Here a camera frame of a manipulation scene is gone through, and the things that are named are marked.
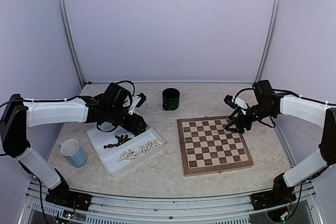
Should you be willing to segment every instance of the plastic tray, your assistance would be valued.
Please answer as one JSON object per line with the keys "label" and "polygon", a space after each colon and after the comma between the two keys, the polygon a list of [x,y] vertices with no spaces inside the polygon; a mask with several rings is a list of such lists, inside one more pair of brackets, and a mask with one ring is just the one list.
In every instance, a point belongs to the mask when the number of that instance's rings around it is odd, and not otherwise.
{"label": "plastic tray", "polygon": [[[108,130],[106,126],[102,125],[102,130]],[[116,135],[128,135],[133,139],[127,141],[126,143],[113,148],[104,149],[104,145],[117,143]],[[135,136],[126,131],[125,129],[118,127],[114,131],[106,133],[97,130],[95,127],[87,131],[87,135],[93,147],[95,148],[101,162],[103,163],[106,171],[112,177],[116,177],[119,174],[125,172],[129,168],[137,165],[138,163],[144,161],[146,158],[152,156],[156,152],[160,151],[164,147],[163,139],[148,126],[148,130],[141,133],[138,136]],[[119,160],[120,155],[124,151],[128,151],[128,149],[132,149],[133,151],[138,151],[140,145],[146,144],[150,140],[157,139],[159,141],[159,145],[153,149],[151,149],[146,154],[138,157],[135,160],[122,160],[121,162],[117,162]]]}

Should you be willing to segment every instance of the wooden chessboard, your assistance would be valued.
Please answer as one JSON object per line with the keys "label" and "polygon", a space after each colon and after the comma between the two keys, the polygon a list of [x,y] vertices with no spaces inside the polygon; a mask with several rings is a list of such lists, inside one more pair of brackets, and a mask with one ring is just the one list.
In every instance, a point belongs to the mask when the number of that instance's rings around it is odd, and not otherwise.
{"label": "wooden chessboard", "polygon": [[243,135],[224,130],[227,120],[228,116],[177,120],[185,176],[253,165]]}

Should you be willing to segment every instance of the light purple wall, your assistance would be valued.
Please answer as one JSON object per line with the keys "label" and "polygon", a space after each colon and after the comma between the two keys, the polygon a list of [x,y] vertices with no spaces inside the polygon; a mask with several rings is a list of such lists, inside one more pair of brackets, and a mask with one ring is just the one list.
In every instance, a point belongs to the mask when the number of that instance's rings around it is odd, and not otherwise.
{"label": "light purple wall", "polygon": [[[0,103],[13,93],[43,99],[79,92],[57,0],[0,0],[0,60]],[[47,157],[59,130],[40,126],[28,139]],[[15,223],[29,181],[15,159],[0,157],[0,223]]]}
{"label": "light purple wall", "polygon": [[[281,0],[277,27],[264,79],[288,89],[336,103],[335,0]],[[281,116],[277,124],[299,162],[318,147],[322,129]],[[313,181],[327,223],[336,223],[336,168]]]}
{"label": "light purple wall", "polygon": [[252,82],[273,0],[66,0],[92,82]]}

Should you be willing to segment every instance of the dark green mug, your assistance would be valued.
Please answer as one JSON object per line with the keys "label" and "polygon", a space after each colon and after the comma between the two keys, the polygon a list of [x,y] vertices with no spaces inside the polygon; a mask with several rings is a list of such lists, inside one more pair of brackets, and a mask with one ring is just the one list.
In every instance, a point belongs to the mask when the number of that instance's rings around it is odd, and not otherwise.
{"label": "dark green mug", "polygon": [[162,108],[164,110],[176,110],[180,103],[180,92],[175,88],[168,88],[162,92]]}

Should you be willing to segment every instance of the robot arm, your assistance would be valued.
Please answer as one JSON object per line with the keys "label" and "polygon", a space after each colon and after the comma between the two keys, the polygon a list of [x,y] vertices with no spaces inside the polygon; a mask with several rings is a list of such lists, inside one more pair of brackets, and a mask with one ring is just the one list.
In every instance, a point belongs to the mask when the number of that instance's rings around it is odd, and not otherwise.
{"label": "robot arm", "polygon": [[228,131],[244,133],[250,130],[253,122],[263,118],[276,118],[278,114],[291,115],[323,128],[319,148],[311,155],[280,174],[274,180],[273,189],[251,196],[255,210],[286,204],[296,199],[293,193],[295,185],[314,175],[320,174],[328,166],[336,163],[336,107],[306,99],[290,91],[276,93],[268,80],[253,84],[258,104],[248,107],[241,99],[227,95],[225,103],[235,109],[229,117],[231,121],[225,127]]}
{"label": "robot arm", "polygon": [[3,149],[49,188],[47,201],[66,207],[73,206],[74,200],[86,201],[81,205],[82,210],[87,210],[90,196],[69,191],[69,186],[58,171],[30,146],[26,129],[65,122],[97,123],[99,129],[99,125],[108,122],[137,135],[146,130],[147,124],[140,115],[134,113],[134,109],[140,107],[145,100],[144,94],[131,95],[116,83],[111,83],[104,93],[96,97],[78,96],[63,101],[34,101],[14,94],[0,120]]}

